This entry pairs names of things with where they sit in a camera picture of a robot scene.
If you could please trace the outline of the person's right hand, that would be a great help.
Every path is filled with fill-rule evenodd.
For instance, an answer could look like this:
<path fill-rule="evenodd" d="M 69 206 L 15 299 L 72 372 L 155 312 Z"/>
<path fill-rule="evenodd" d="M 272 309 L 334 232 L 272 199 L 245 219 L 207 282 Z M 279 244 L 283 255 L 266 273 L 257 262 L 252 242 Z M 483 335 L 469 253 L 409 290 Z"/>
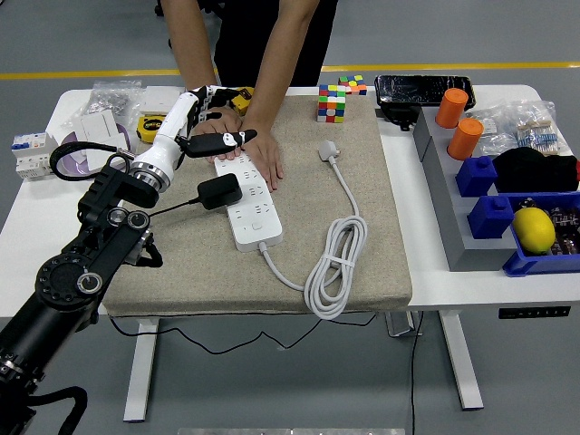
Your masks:
<path fill-rule="evenodd" d="M 234 133 L 241 131 L 242 125 L 241 117 L 233 109 L 217 107 L 209 111 L 206 119 L 193 128 L 192 134 Z"/>

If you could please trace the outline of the person's left hand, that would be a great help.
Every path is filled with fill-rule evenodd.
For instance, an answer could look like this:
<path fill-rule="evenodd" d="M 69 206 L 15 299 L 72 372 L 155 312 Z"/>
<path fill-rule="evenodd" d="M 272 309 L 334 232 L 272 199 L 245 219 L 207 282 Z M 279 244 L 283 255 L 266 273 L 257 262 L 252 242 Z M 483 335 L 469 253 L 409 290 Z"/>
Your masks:
<path fill-rule="evenodd" d="M 270 192 L 277 190 L 279 180 L 284 177 L 284 170 L 279 145 L 272 133 L 272 125 L 262 121 L 252 121 L 245 117 L 241 130 L 256 131 L 256 136 L 246 143 L 245 153 L 264 178 L 268 190 Z"/>

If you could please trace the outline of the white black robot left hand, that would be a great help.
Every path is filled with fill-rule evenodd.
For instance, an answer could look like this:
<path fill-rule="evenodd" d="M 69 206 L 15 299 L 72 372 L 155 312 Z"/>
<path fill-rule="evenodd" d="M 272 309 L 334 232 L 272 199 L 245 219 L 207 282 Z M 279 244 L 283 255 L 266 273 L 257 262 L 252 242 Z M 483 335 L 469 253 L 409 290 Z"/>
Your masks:
<path fill-rule="evenodd" d="M 161 123 L 152 146 L 137 156 L 130 174 L 158 192 L 167 190 L 182 155 L 192 159 L 227 154 L 257 136 L 255 130 L 240 132 L 190 134 L 205 120 L 208 110 L 230 102 L 238 91 L 216 85 L 182 93 Z"/>

